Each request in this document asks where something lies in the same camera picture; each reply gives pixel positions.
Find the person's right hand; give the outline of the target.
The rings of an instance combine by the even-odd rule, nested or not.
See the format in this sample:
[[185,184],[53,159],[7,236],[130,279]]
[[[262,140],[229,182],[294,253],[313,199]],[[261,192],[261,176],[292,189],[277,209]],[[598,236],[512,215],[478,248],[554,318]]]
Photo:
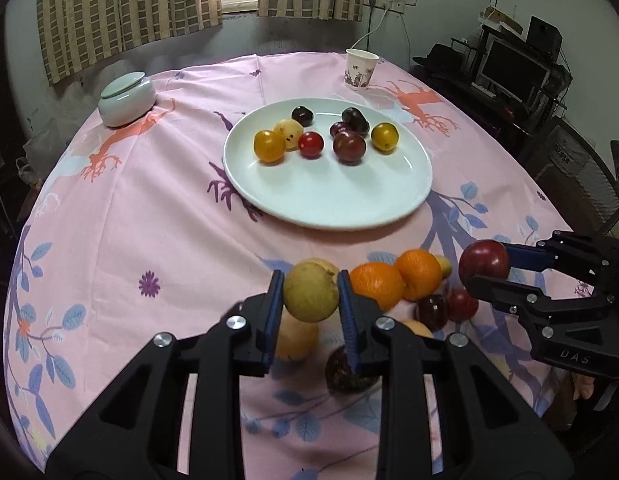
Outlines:
[[594,393],[595,378],[581,374],[573,374],[574,393],[573,400],[589,400]]

